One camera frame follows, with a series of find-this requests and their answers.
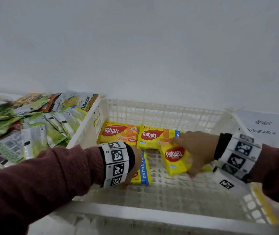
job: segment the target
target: orange package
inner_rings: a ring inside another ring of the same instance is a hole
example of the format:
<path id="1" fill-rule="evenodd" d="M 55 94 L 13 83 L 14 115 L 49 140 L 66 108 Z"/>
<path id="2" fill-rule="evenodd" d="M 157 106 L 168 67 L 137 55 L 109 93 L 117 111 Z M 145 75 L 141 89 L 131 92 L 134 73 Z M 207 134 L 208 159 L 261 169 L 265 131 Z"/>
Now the orange package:
<path id="1" fill-rule="evenodd" d="M 99 133 L 97 143 L 122 140 L 130 146 L 136 145 L 139 126 L 105 121 Z"/>
<path id="2" fill-rule="evenodd" d="M 169 143 L 171 138 L 179 137 L 181 131 L 173 129 L 163 129 L 141 124 L 137 141 L 138 149 L 159 149 Z"/>

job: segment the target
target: red nabati logo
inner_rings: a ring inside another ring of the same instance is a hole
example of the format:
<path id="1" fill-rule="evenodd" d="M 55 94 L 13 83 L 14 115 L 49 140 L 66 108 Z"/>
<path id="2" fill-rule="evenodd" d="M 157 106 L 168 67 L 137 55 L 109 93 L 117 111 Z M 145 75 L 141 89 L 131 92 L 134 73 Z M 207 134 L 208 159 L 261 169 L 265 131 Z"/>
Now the red nabati logo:
<path id="1" fill-rule="evenodd" d="M 143 140 L 153 140 L 155 138 L 158 138 L 161 134 L 163 134 L 163 131 L 160 130 L 148 130 L 142 133 L 142 139 Z"/>
<path id="2" fill-rule="evenodd" d="M 122 125 L 113 125 L 105 127 L 105 130 L 102 132 L 103 136 L 114 136 L 119 133 L 122 133 L 124 130 L 127 129 L 127 126 Z"/>
<path id="3" fill-rule="evenodd" d="M 182 147 L 173 147 L 165 152 L 165 159 L 170 162 L 176 162 L 180 160 L 185 153 L 185 149 Z"/>

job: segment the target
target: person's right hand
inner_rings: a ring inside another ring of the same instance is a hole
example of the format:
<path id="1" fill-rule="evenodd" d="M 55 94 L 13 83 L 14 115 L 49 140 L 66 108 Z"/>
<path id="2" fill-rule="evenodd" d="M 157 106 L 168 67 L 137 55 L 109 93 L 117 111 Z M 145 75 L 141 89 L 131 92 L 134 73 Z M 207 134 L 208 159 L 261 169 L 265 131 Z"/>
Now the person's right hand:
<path id="1" fill-rule="evenodd" d="M 214 154 L 218 144 L 219 135 L 209 134 L 201 131 L 187 131 L 179 137 L 172 138 L 175 143 L 192 155 L 192 166 L 187 172 L 190 176 L 196 176 L 202 171 L 202 167 L 214 160 Z"/>

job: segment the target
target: yellow strip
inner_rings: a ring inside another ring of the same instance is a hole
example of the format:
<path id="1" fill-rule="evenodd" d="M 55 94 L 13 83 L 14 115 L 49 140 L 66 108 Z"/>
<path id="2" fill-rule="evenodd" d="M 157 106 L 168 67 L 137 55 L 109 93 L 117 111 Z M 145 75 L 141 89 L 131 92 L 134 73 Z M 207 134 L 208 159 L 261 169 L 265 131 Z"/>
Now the yellow strip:
<path id="1" fill-rule="evenodd" d="M 270 221 L 272 224 L 279 224 L 279 220 L 275 217 L 271 207 L 267 204 L 266 198 L 263 194 L 263 192 L 259 189 L 257 184 L 251 183 L 251 188 L 256 194 L 256 197 L 259 199 L 260 203 L 262 204 L 264 210 L 266 211 Z"/>

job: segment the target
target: barcode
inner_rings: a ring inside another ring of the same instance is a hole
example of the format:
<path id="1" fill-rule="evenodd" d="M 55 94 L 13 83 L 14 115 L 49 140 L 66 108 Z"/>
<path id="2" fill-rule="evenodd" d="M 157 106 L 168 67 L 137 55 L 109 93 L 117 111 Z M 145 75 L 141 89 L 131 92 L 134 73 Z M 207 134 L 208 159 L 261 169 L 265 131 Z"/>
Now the barcode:
<path id="1" fill-rule="evenodd" d="M 20 147 L 16 146 L 15 148 L 12 149 L 13 152 L 16 152 L 17 150 L 20 150 Z"/>
<path id="2" fill-rule="evenodd" d="M 5 142 L 5 145 L 9 148 L 13 147 L 15 144 L 12 141 Z"/>

